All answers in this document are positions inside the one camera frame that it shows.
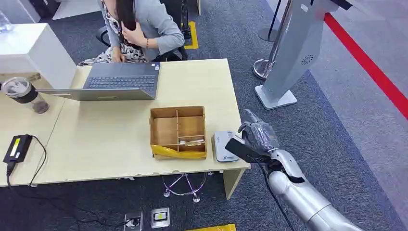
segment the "red floor line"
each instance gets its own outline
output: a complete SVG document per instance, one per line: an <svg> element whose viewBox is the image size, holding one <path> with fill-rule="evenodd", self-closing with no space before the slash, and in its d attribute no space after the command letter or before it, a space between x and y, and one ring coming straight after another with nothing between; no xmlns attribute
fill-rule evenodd
<svg viewBox="0 0 408 231"><path fill-rule="evenodd" d="M397 109L408 119L408 100L404 94L392 83L375 62L362 50L361 47L350 37L344 28L333 18L330 13L326 13L324 21L343 43L351 55L371 76L375 83L381 88L384 94L391 100Z"/></svg>

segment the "gray cardigan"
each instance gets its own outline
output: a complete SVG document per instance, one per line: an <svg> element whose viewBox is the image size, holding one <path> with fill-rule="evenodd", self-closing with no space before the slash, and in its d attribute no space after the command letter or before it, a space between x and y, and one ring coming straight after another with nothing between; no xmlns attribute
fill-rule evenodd
<svg viewBox="0 0 408 231"><path fill-rule="evenodd" d="M119 38L112 30L106 19L105 10L101 0L97 0L102 10L103 19L108 28L108 36L111 46L119 46ZM144 49L146 58L150 61L157 55L162 55L172 49L184 45L184 37L179 27L167 14L166 7L159 0L135 0L134 12L136 21L140 23L140 28L147 39L156 38L159 49Z"/></svg>

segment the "light wood tabletop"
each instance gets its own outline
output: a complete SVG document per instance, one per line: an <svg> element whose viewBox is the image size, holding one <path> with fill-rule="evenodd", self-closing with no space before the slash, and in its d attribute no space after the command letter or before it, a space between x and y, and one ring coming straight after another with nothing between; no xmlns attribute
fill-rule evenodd
<svg viewBox="0 0 408 231"><path fill-rule="evenodd" d="M18 74L12 76L28 77L30 75ZM0 75L0 81L9 79L11 75ZM50 87L47 82L36 81L34 86L37 88ZM0 93L0 150L3 155L6 154L10 146L13 136L16 135L34 135L38 137L43 145L48 143L58 115L64 103L63 98L43 95L43 98L50 105L48 111L43 114L37 114L33 110L26 108L24 105L10 99L5 94ZM33 139L28 149L28 153L24 162L19 163L14 169L11 176L11 182L15 184L28 184L34 172L37 169L38 163L44 157L43 148ZM0 186L7 186L6 181L7 164L0 163L0 172L4 173L4 177L0 177Z"/></svg>
<svg viewBox="0 0 408 231"><path fill-rule="evenodd" d="M82 88L89 71L90 67L79 67L71 88ZM236 131L241 124L229 71L226 59L161 63L155 100L65 100L46 147L48 161L34 183L224 170L229 199L243 171L250 168L250 164L242 160L220 163L212 151L211 137L215 131ZM207 158L154 159L150 148L150 109L192 105L205 108ZM51 127L51 120L44 120ZM7 137L11 140L12 133L9 132ZM33 166L38 164L33 161L25 163L30 166L30 173L35 168ZM25 184L26 180L26 177L12 178L15 184Z"/></svg>

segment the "robotic arm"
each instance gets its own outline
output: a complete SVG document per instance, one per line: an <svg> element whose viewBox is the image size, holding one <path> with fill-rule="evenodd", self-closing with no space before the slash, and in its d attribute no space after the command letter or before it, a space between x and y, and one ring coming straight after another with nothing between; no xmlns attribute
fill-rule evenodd
<svg viewBox="0 0 408 231"><path fill-rule="evenodd" d="M272 192L282 198L311 231L362 231L340 214L306 179L293 156L282 149L272 127L250 111L226 149L248 163L266 166Z"/></svg>

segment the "carpet floor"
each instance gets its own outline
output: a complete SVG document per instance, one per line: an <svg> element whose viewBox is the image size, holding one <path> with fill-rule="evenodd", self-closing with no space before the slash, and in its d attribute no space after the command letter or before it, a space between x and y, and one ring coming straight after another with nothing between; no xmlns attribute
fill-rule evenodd
<svg viewBox="0 0 408 231"><path fill-rule="evenodd" d="M251 66L270 51L270 44L261 41L256 32L260 25L269 23L271 15L264 0L202 1L202 16L194 15L194 10L190 13L191 20L197 23L200 46L189 51L190 59L228 58L239 108L251 109L272 124L281 145L293 154L310 182L344 216L367 231L406 231L310 72L292 88L298 103L272 111L262 107L254 91L262 82L253 76ZM93 35L103 25L100 13L45 22L50 23L76 63L105 49ZM192 177L197 182L201 175ZM27 192L26 186L16 190ZM64 197L111 224L123 221L127 212L141 209L147 217L144 230L150 230L150 210L164 206L170 207L171 226L157 230L183 231L228 223L235 223L240 231L289 230L257 166L244 173L229 201L225 200L221 174L208 178L197 204L188 196L163 197L160 177L41 185L36 190ZM0 189L0 196L3 198L0 226L6 231L76 231L78 225L68 214L80 219L94 218L66 202L58 202L57 206L66 210L62 212L45 201L20 199L7 188ZM283 207L295 230L306 230L296 215L286 205ZM80 230L121 229L80 224Z"/></svg>

